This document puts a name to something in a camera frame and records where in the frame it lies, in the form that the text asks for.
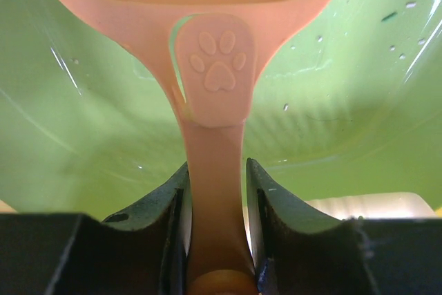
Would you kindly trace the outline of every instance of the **green plastic container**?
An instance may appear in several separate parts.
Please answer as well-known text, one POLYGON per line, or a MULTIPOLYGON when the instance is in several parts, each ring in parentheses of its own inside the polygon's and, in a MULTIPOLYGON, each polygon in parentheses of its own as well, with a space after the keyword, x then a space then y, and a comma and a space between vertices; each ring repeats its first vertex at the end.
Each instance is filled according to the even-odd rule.
MULTIPOLYGON (((305 200, 410 191, 440 207, 440 2, 333 0, 263 73, 244 160, 305 200)), ((178 169, 147 69, 58 0, 0 6, 0 200, 103 218, 178 169)))

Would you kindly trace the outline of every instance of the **paw pad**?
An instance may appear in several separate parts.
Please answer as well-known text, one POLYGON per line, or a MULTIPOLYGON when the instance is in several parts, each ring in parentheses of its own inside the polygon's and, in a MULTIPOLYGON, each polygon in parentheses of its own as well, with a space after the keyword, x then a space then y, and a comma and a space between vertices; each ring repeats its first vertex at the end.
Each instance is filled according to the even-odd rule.
POLYGON ((201 32, 198 36, 198 43, 201 51, 208 57, 212 64, 207 68, 203 60, 204 54, 192 54, 189 62, 192 68, 198 73, 206 73, 204 76, 204 87, 211 92, 220 89, 231 91, 235 88, 236 78, 233 71, 241 71, 247 61, 245 53, 232 51, 236 44, 236 35, 232 31, 225 31, 217 44, 209 32, 201 32))

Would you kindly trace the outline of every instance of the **orange litter scoop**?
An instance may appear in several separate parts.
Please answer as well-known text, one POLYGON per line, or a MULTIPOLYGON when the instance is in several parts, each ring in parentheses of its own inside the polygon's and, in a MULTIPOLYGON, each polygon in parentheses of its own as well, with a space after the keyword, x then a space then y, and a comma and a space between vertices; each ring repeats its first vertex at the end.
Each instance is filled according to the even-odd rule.
POLYGON ((330 0, 60 1, 137 57, 171 103, 191 179, 188 293, 257 294, 242 219, 244 123, 264 67, 330 0), (175 41, 184 98, 169 39, 189 16, 175 41))

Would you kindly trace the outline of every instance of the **embossed paw print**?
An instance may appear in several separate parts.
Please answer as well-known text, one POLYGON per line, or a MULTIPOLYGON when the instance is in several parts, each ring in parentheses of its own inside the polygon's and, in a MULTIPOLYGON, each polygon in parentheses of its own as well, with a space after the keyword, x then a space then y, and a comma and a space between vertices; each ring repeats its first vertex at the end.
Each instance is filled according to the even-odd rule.
POLYGON ((235 33, 228 30, 223 32, 219 43, 208 32, 201 32, 198 36, 200 48, 205 55, 192 54, 190 63, 198 73, 205 73, 204 87, 211 92, 220 89, 231 91, 235 88, 236 78, 234 71, 241 71, 246 64, 247 56, 244 52, 232 54, 236 44, 235 33))

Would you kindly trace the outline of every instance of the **green litter box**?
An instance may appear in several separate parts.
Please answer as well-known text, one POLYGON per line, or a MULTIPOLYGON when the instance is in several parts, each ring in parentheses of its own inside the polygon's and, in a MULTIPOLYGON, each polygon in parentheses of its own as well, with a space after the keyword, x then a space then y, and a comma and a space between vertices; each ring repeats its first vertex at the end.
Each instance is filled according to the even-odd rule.
MULTIPOLYGON (((304 200, 405 191, 442 206, 441 1, 332 0, 263 73, 244 165, 304 200)), ((0 6, 0 200, 103 218, 182 165, 143 65, 58 0, 0 6)))

